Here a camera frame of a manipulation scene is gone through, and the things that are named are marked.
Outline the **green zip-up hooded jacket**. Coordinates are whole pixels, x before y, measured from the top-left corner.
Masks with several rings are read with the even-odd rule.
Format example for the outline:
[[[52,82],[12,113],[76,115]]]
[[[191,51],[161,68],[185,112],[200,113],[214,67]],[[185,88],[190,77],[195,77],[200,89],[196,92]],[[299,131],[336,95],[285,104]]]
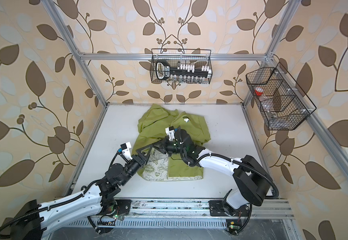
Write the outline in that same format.
[[[180,127],[187,131],[195,144],[200,146],[211,140],[204,117],[178,110],[167,110],[153,104],[139,119],[139,135],[132,153],[135,154],[137,149],[162,140],[167,136],[168,127]],[[138,175],[150,182],[195,181],[204,178],[204,170],[201,167],[187,166],[179,154],[170,157],[153,150],[147,165],[138,170]]]

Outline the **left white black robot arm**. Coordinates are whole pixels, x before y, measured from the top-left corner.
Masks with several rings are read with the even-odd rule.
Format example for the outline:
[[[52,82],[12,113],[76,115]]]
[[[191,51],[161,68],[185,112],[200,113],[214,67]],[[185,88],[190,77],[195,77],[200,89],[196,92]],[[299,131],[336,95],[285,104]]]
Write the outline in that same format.
[[[121,189],[150,157],[153,145],[147,145],[128,156],[126,145],[116,153],[125,165],[111,163],[103,178],[94,180],[80,192],[39,204],[26,203],[17,215],[0,227],[0,240],[41,240],[76,219],[97,215],[109,208]]]

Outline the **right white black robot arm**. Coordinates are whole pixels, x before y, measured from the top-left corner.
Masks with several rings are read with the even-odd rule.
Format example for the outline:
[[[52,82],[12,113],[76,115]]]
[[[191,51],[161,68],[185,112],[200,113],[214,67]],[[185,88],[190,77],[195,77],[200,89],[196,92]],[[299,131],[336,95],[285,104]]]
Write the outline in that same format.
[[[234,216],[239,209],[248,205],[260,207],[265,199],[278,199],[279,189],[267,171],[255,160],[231,158],[214,153],[197,145],[190,135],[180,128],[167,128],[167,136],[153,143],[153,147],[163,154],[179,155],[189,167],[201,167],[223,173],[234,179],[237,189],[229,190],[222,200],[222,211]]]

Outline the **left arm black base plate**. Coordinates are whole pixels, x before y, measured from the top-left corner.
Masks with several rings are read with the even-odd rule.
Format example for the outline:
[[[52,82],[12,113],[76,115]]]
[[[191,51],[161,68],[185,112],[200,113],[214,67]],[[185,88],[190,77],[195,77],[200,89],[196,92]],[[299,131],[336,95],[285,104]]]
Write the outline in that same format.
[[[130,212],[132,200],[117,199],[104,204],[103,209],[99,213],[102,216],[115,217]]]

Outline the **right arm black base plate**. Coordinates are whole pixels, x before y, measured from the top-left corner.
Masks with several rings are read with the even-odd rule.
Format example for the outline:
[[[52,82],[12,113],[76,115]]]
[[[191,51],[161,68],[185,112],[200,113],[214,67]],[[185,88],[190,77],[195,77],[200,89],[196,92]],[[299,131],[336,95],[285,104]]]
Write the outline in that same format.
[[[234,209],[222,200],[209,201],[210,215],[212,217],[247,217],[251,209],[250,204],[243,205],[238,209]]]

